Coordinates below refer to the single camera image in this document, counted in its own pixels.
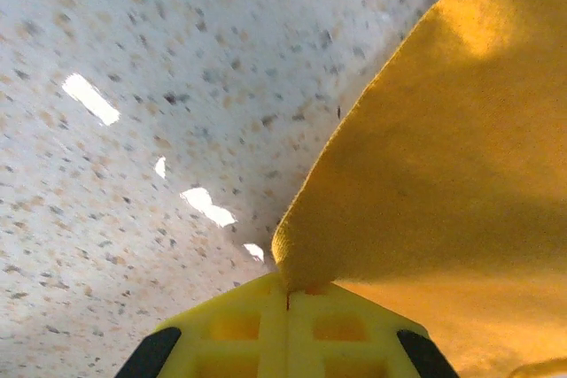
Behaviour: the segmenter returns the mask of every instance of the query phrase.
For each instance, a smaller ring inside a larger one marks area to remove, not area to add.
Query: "granite surface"
[[[0,0],[0,374],[113,376],[159,321],[266,273],[434,1]]]

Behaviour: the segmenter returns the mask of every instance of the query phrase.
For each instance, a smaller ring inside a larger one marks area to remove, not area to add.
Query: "microfiber cloth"
[[[462,376],[567,357],[567,0],[440,0],[276,230],[289,290],[355,282]]]

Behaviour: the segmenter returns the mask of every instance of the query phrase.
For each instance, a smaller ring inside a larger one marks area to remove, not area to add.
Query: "cloth fold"
[[[466,318],[504,327],[492,349],[513,353],[499,371],[565,356],[567,0],[435,4],[331,137],[272,249],[289,290],[370,282],[366,291],[388,307],[377,289],[421,282],[416,290],[431,289],[423,309],[458,312],[424,315],[439,345],[455,339],[443,329]],[[468,315],[447,294],[470,282]],[[525,282],[537,282],[531,294],[505,303]],[[497,304],[490,313],[479,307],[484,288]],[[403,300],[394,304],[403,314]],[[507,341],[517,330],[506,328],[510,317],[530,322],[525,350]],[[538,321],[555,332],[538,334]],[[460,345],[461,370],[493,357],[475,338]]]

